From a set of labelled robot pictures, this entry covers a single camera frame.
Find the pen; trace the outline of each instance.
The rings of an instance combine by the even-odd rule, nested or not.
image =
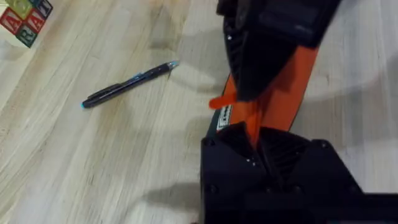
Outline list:
[[[105,101],[108,101],[116,96],[119,96],[120,94],[134,88],[135,86],[138,86],[146,81],[158,77],[161,74],[171,71],[179,64],[180,64],[179,61],[164,63],[162,65],[159,65],[158,67],[146,71],[145,73],[138,73],[137,75],[134,75],[132,78],[130,78],[125,82],[113,84],[109,87],[106,87],[105,89],[100,90],[87,97],[87,100],[81,103],[81,107],[92,108],[101,103],[104,103]]]

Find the label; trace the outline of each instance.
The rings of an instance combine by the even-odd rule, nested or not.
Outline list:
[[[220,116],[218,117],[217,131],[229,126],[229,120],[231,119],[232,105],[225,106],[220,111]]]

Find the toy block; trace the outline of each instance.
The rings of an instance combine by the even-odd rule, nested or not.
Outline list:
[[[25,19],[29,13],[30,10],[32,10],[33,6],[29,2],[29,0],[5,0],[9,7],[17,13],[19,17],[22,19]]]
[[[29,0],[33,7],[36,7],[40,0]]]
[[[38,34],[45,23],[45,19],[42,17],[41,13],[37,9],[33,8],[30,11],[29,15],[26,17],[24,23]]]
[[[26,47],[31,47],[33,42],[37,37],[37,34],[29,28],[26,24],[23,24],[19,29],[16,37],[26,45]]]
[[[0,4],[0,39],[6,40],[9,44],[16,47],[26,47],[17,37],[14,35],[18,31],[18,28],[22,25],[15,12],[8,8],[8,4]]]
[[[52,5],[47,0],[38,0],[36,9],[42,14],[44,19],[47,19],[52,11]]]
[[[4,10],[0,17],[0,24],[14,35],[17,34],[22,23],[23,20],[9,7]]]

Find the black plastic part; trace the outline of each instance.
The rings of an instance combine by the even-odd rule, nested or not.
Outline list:
[[[219,0],[239,101],[256,99],[298,45],[317,47],[341,0]]]
[[[239,101],[257,98],[294,54],[292,42],[257,32],[240,31],[234,19],[224,19],[229,66]]]
[[[398,221],[398,196],[364,194],[329,142],[263,128],[254,150],[244,130],[202,140],[205,224]]]

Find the wooden surface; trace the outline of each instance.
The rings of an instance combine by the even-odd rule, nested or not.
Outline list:
[[[52,0],[31,50],[0,48],[0,223],[184,223],[200,209],[208,100],[228,74],[216,0]],[[292,131],[362,188],[398,191],[398,1],[344,0]],[[93,110],[90,93],[160,63]]]

